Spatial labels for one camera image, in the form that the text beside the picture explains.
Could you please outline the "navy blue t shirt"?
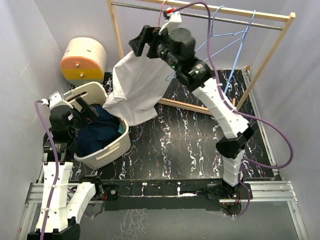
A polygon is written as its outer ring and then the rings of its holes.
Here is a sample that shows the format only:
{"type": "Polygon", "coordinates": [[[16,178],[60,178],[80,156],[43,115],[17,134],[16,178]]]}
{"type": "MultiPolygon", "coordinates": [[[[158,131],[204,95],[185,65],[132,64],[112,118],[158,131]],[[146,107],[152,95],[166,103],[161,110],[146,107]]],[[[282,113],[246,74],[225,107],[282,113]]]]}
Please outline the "navy blue t shirt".
{"type": "Polygon", "coordinates": [[[97,111],[98,117],[77,135],[75,153],[80,158],[104,149],[121,136],[118,132],[120,120],[103,109],[101,105],[92,104],[91,106],[97,111]]]}

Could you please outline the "white t shirt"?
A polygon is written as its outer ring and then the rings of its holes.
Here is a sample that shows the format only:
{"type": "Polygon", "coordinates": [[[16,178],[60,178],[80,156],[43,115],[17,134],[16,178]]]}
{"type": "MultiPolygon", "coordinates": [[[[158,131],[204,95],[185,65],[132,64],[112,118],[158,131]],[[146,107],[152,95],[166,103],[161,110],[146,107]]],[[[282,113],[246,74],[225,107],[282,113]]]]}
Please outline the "white t shirt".
{"type": "Polygon", "coordinates": [[[154,106],[167,91],[170,82],[165,77],[172,71],[160,58],[137,57],[130,51],[113,67],[112,92],[102,107],[129,126],[156,117],[154,106]]]}

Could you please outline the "pink wire hanger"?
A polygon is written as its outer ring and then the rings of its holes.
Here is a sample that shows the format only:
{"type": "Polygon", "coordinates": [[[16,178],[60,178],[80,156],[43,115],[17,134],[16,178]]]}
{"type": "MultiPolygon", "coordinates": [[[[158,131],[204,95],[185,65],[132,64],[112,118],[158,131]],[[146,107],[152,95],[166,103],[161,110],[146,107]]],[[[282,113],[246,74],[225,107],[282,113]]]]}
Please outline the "pink wire hanger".
{"type": "MultiPolygon", "coordinates": [[[[169,10],[169,9],[172,9],[172,8],[174,8],[173,7],[173,5],[168,5],[168,3],[167,3],[167,0],[163,0],[162,1],[162,3],[161,3],[161,5],[160,5],[160,11],[159,11],[159,17],[158,17],[158,20],[157,20],[157,25],[158,25],[158,27],[160,28],[162,28],[163,27],[163,25],[165,24],[165,14],[164,14],[164,12],[165,12],[165,10],[169,10]]],[[[166,82],[171,82],[172,81],[172,79],[173,79],[173,72],[171,72],[166,78],[165,78],[165,81],[166,82]]]]}

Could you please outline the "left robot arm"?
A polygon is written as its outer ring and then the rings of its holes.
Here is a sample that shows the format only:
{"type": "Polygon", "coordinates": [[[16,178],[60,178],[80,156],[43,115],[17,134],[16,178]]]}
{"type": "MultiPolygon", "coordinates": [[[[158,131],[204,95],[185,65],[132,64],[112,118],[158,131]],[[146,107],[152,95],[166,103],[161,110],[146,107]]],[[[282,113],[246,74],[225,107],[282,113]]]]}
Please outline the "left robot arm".
{"type": "Polygon", "coordinates": [[[42,145],[44,181],[39,218],[35,230],[27,234],[28,240],[78,240],[80,221],[90,200],[103,195],[99,178],[89,175],[80,181],[71,199],[67,199],[78,133],[98,117],[95,108],[82,97],[75,101],[80,110],[59,92],[34,103],[46,132],[42,145]]]}

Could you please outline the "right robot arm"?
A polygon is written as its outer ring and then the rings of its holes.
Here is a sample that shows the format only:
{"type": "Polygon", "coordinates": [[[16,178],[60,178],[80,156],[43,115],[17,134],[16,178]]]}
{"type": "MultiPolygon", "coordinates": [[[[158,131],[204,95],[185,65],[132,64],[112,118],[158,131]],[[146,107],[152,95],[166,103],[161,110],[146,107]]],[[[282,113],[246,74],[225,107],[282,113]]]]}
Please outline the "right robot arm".
{"type": "Polygon", "coordinates": [[[221,183],[207,190],[208,194],[233,199],[241,192],[242,159],[248,140],[258,129],[236,112],[236,108],[221,90],[218,74],[195,56],[196,40],[191,32],[182,27],[163,32],[158,27],[145,25],[140,34],[128,44],[134,55],[140,57],[145,45],[149,45],[146,56],[160,58],[176,74],[178,81],[186,86],[211,112],[223,131],[216,149],[223,157],[221,183]]]}

